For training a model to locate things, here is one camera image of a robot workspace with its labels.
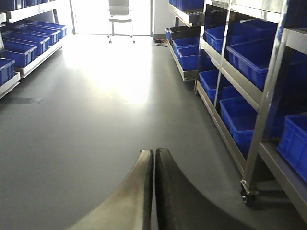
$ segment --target wall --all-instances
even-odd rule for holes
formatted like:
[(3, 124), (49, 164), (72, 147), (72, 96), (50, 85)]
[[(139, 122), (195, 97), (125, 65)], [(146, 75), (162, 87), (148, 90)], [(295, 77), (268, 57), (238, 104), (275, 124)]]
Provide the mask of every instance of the wall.
[(168, 0), (153, 1), (153, 37), (159, 38), (165, 35), (165, 28), (175, 26), (175, 16), (168, 9)]

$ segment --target plastic storage bin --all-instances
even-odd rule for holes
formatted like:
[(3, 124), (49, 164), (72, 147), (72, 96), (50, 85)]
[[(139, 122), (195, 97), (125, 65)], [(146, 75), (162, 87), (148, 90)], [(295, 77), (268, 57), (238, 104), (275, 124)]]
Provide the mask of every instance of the plastic storage bin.
[[(214, 69), (206, 72), (200, 72), (200, 81), (204, 90), (207, 92), (210, 100), (214, 103), (217, 79), (218, 79), (219, 70)], [(225, 79), (222, 99), (228, 99), (233, 97), (240, 97), (240, 93), (231, 85), (231, 83)]]
[[(262, 39), (227, 47), (230, 63), (260, 90), (264, 88), (273, 43), (272, 39)], [(290, 85), (291, 81), (294, 84), (294, 81), (297, 79), (304, 78), (307, 80), (302, 74), (307, 71), (307, 56), (300, 52), (295, 52), (294, 57), (289, 69), (289, 74), (291, 74), (291, 79), (289, 79)]]
[(214, 64), (211, 62), (211, 58), (204, 50), (202, 50), (201, 54), (199, 54), (198, 46), (180, 48), (178, 49), (178, 53), (179, 62), (184, 71), (197, 70), (199, 58), (199, 69), (201, 71), (211, 70), (215, 68)]
[(14, 76), (14, 60), (0, 58), (0, 86)]
[(20, 23), (20, 22), (15, 22), (15, 23), (9, 23), (9, 22), (2, 22), (2, 24), (5, 24), (6, 28), (17, 28), (21, 25), (24, 25), (24, 23)]
[(24, 68), (36, 58), (36, 46), (12, 41), (3, 41), (5, 57), (15, 60), (15, 66)]
[(39, 25), (39, 26), (45, 26), (53, 29), (61, 30), (61, 33), (59, 34), (59, 38), (62, 39), (67, 34), (67, 26), (55, 24), (55, 23), (47, 23), (47, 22), (40, 22), (40, 21), (32, 21), (29, 22), (31, 25)]
[(220, 100), (222, 119), (241, 152), (246, 156), (254, 134), (257, 112), (242, 98)]
[(187, 47), (196, 47), (196, 46), (199, 47), (199, 44), (200, 44), (199, 37), (176, 39), (173, 41), (174, 53), (176, 54), (177, 58), (179, 58), (178, 49), (187, 48)]
[(19, 32), (8, 32), (3, 34), (3, 38), (15, 42), (25, 43), (37, 46), (36, 54), (41, 55), (48, 47), (49, 37), (43, 37), (33, 34), (23, 34)]
[(20, 27), (18, 27), (18, 29), (20, 30), (26, 30), (24, 33), (27, 34), (35, 34), (35, 35), (42, 35), (43, 34), (37, 34), (38, 33), (44, 33), (46, 35), (48, 35), (48, 37), (50, 37), (49, 40), (49, 46), (53, 46), (56, 42), (59, 41), (59, 34), (60, 34), (60, 30), (58, 29), (50, 29), (50, 28), (46, 28), (46, 27), (42, 27), (42, 26), (36, 26), (36, 25), (22, 25)]
[(177, 8), (182, 11), (203, 10), (203, 0), (177, 0)]
[(0, 9), (17, 10), (25, 7), (25, 0), (0, 0)]
[(277, 150), (307, 182), (307, 115), (287, 116), (284, 125)]
[(247, 22), (242, 23), (246, 26), (250, 26), (252, 28), (261, 29), (260, 34), (262, 37), (272, 37), (274, 38), (277, 30), (277, 24), (267, 22), (260, 19), (254, 19)]
[(166, 37), (171, 42), (172, 40), (188, 38), (188, 37), (197, 37), (200, 35), (201, 27), (187, 27), (187, 26), (179, 26), (166, 28)]
[[(206, 40), (217, 52), (222, 53), (225, 26), (205, 30)], [(228, 34), (227, 44), (234, 45), (262, 38), (262, 29), (246, 26), (243, 23), (234, 24), (233, 33)]]

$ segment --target shelf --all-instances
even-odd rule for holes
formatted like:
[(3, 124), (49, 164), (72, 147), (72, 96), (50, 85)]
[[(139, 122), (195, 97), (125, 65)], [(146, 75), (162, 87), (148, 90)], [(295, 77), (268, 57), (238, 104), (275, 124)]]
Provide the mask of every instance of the shelf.
[(307, 55), (307, 31), (303, 29), (284, 29), (286, 46)]
[(18, 84), (20, 80), (20, 73), (14, 73), (14, 77), (9, 79), (6, 83), (4, 83), (2, 86), (0, 86), (0, 99), (7, 95), (12, 89), (14, 89)]
[(258, 111), (261, 102), (262, 91), (251, 83), (242, 73), (223, 58), (222, 66), (221, 55), (214, 50), (206, 41), (201, 39), (201, 47), (211, 56), (212, 63), (221, 71), (227, 80), (239, 91), (239, 93)]
[(289, 163), (277, 152), (276, 145), (261, 143), (259, 155), (275, 176), (283, 190), (307, 222), (307, 183), (297, 174)]
[(256, 9), (236, 4), (231, 5), (231, 11), (249, 15), (255, 18), (264, 19), (273, 23), (278, 23), (281, 17), (280, 13), (265, 11), (261, 9)]
[(173, 48), (171, 46), (171, 44), (168, 42), (168, 47), (169, 47), (169, 50), (171, 51), (171, 54), (176, 62), (176, 65), (178, 67), (178, 70), (181, 74), (181, 77), (183, 79), (183, 81), (191, 81), (191, 80), (195, 80), (196, 79), (196, 76), (198, 75), (198, 70), (193, 70), (193, 71), (184, 71), (183, 68), (181, 67), (181, 64), (178, 60), (178, 58), (176, 57), (176, 54), (174, 53), (173, 51)]
[(0, 12), (0, 23), (6, 22), (6, 13)]
[(238, 167), (240, 173), (243, 175), (244, 168), (246, 165), (246, 160), (244, 159), (242, 153), (240, 152), (238, 146), (236, 145), (234, 139), (232, 138), (231, 134), (229, 133), (228, 129), (226, 128), (224, 122), (222, 121), (221, 117), (217, 113), (214, 105), (210, 101), (208, 95), (206, 94), (205, 90), (201, 86), (199, 80), (196, 83), (196, 90), (200, 94), (201, 99), (203, 100), (205, 106), (207, 107), (212, 120), (214, 121), (218, 131), (220, 132), (225, 145), (227, 146), (232, 158), (235, 161), (236, 166)]
[(227, 10), (229, 7), (229, 0), (206, 0), (206, 4)]
[(179, 18), (188, 27), (200, 26), (203, 24), (203, 9), (197, 9), (194, 11), (181, 11), (171, 4), (168, 4), (168, 8), (177, 18)]
[(16, 72), (20, 72), (21, 78), (25, 78), (33, 70), (35, 70), (40, 64), (42, 64), (48, 57), (50, 57), (53, 53), (55, 53), (58, 49), (60, 49), (66, 40), (67, 40), (67, 36), (59, 40), (57, 43), (55, 43), (52, 47), (50, 47), (47, 51), (45, 51), (43, 54), (38, 56), (34, 61), (32, 61), (25, 68), (15, 67), (14, 70)]
[(275, 13), (281, 13), (283, 8), (280, 0), (232, 0), (232, 4)]
[(13, 23), (21, 19), (25, 19), (28, 17), (32, 17), (34, 15), (38, 15), (40, 13), (44, 13), (44, 12), (56, 9), (61, 3), (62, 3), (62, 0), (56, 0), (56, 1), (39, 4), (36, 6), (25, 7), (25, 8), (14, 10), (14, 11), (0, 10), (0, 12), (6, 13), (8, 22)]

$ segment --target glass door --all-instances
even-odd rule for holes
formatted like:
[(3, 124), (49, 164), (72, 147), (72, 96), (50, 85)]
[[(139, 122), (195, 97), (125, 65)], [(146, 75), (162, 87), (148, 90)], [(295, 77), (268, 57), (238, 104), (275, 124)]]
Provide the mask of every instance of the glass door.
[[(75, 0), (76, 30), (78, 34), (111, 34), (109, 23), (110, 12), (107, 0)], [(130, 0), (129, 17), (133, 19), (133, 28), (130, 24), (116, 24), (116, 35), (150, 35), (151, 31), (151, 0)]]

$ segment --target epoxy floor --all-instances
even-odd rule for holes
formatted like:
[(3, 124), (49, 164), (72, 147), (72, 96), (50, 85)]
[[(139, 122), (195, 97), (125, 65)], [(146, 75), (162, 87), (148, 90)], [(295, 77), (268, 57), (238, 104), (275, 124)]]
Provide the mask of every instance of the epoxy floor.
[(240, 174), (193, 82), (149, 38), (71, 37), (0, 100), (0, 137), (1, 230), (69, 227), (116, 189), (141, 149), (159, 147), (235, 218), (307, 229), (285, 197), (243, 204)]

